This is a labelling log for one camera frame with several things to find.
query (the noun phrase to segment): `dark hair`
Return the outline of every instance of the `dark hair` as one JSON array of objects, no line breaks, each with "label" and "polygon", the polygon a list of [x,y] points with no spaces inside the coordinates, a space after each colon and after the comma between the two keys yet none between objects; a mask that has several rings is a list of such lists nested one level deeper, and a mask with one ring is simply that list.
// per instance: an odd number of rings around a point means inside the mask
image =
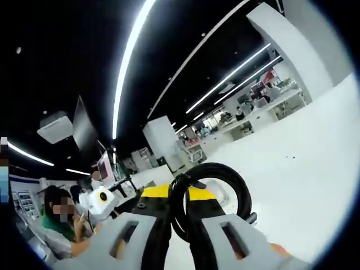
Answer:
[{"label": "dark hair", "polygon": [[73,201],[75,203],[78,203],[79,202],[79,194],[81,193],[81,187],[78,184],[71,186],[70,193],[71,193],[71,196],[73,197]]},{"label": "dark hair", "polygon": [[70,194],[63,190],[62,188],[58,188],[56,186],[48,186],[45,189],[45,195],[44,195],[44,210],[45,214],[49,219],[51,219],[54,222],[60,223],[60,215],[55,215],[52,211],[52,208],[50,207],[50,203],[53,205],[59,205],[61,204],[61,198],[68,197],[71,198]]}]

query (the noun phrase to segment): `white floor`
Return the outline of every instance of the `white floor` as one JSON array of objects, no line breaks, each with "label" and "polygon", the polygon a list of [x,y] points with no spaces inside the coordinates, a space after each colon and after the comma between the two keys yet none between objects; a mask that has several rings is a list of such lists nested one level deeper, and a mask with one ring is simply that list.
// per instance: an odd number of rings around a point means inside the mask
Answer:
[{"label": "white floor", "polygon": [[[257,133],[229,143],[206,162],[237,170],[258,213],[255,226],[270,242],[315,262],[349,214],[358,188],[360,99],[349,76],[312,104]],[[234,193],[224,206],[234,213]],[[175,233],[165,269],[195,269]]]}]

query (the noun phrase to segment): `yellow panel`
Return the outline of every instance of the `yellow panel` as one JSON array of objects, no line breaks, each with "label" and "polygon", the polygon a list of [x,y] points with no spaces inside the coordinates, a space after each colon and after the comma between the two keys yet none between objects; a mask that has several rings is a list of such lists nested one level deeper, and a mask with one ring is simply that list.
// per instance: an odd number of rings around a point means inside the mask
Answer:
[{"label": "yellow panel", "polygon": [[194,187],[189,187],[189,196],[191,201],[216,199],[215,195],[210,191]]},{"label": "yellow panel", "polygon": [[144,189],[141,197],[167,198],[170,184],[162,184],[156,187],[147,187]]}]

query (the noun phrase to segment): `black ceiling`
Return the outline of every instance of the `black ceiling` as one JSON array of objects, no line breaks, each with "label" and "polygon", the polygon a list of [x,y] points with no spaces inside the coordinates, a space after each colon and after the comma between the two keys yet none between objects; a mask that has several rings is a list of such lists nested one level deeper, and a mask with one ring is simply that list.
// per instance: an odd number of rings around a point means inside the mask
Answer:
[{"label": "black ceiling", "polygon": [[[118,138],[111,139],[115,88],[127,38],[144,0],[35,1],[18,13],[17,40],[10,52],[9,141],[48,167],[10,151],[10,164],[29,174],[54,179],[78,175],[65,168],[89,171],[72,138],[50,145],[36,130],[47,115],[64,110],[72,120],[81,95],[100,140],[122,155],[146,145],[142,127],[158,96],[181,63],[238,3],[237,1],[157,0],[141,31],[125,78],[120,102]],[[259,2],[238,10],[188,63],[155,109],[151,119],[167,115],[179,128],[202,111],[214,109],[219,95],[194,111],[185,111],[226,74],[264,46],[246,18]],[[266,1],[277,8],[276,1]],[[234,78],[238,83],[269,61],[262,54]]]}]

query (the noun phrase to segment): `chair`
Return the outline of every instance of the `chair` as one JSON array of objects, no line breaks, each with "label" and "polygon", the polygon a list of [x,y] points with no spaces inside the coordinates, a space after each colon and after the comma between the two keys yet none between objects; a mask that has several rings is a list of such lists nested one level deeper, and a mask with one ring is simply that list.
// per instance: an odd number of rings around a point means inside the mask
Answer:
[{"label": "chair", "polygon": [[185,147],[185,145],[183,144],[183,142],[181,140],[176,141],[175,143],[175,148],[177,150],[177,152],[180,154],[181,152],[184,152],[187,157],[188,160],[191,163],[196,163],[198,161],[200,161],[203,158],[203,151],[202,149],[196,150],[196,151],[189,151],[189,149],[187,149]]}]

